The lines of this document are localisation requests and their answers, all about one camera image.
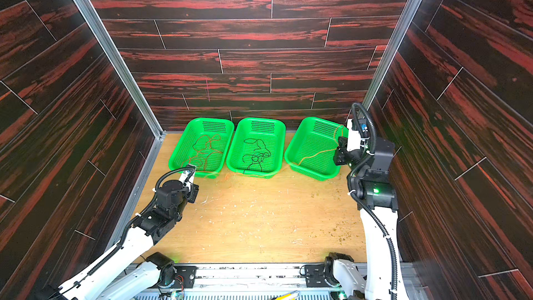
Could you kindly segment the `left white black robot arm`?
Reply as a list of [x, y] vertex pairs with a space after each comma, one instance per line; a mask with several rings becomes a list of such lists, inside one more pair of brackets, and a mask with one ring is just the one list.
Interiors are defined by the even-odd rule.
[[183, 218], [198, 195], [197, 168], [186, 165], [162, 175], [154, 196], [124, 227], [119, 241], [77, 275], [58, 287], [46, 286], [33, 299], [129, 299], [168, 274], [174, 262], [152, 255], [135, 272], [117, 277], [139, 256], [161, 241]]

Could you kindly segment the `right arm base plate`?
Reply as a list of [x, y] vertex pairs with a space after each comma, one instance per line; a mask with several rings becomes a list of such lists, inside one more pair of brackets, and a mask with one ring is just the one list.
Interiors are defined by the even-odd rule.
[[307, 288], [333, 288], [335, 286], [326, 280], [323, 263], [303, 265], [300, 269], [300, 275], [305, 279]]

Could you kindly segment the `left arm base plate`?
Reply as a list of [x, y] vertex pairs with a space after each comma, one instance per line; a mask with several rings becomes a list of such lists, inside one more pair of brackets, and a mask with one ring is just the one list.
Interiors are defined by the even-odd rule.
[[192, 289], [197, 276], [197, 266], [175, 265], [159, 271], [156, 283], [149, 289]]

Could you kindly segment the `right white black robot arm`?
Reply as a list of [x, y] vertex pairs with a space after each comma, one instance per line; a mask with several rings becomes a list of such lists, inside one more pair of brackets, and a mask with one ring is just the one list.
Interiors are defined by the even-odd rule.
[[348, 196], [357, 204], [366, 245], [366, 274], [346, 254], [330, 253], [323, 277], [341, 288], [347, 299], [407, 299], [398, 251], [398, 195], [389, 181], [393, 142], [377, 135], [369, 111], [359, 102], [351, 106], [348, 135], [339, 137], [336, 165], [347, 165]]

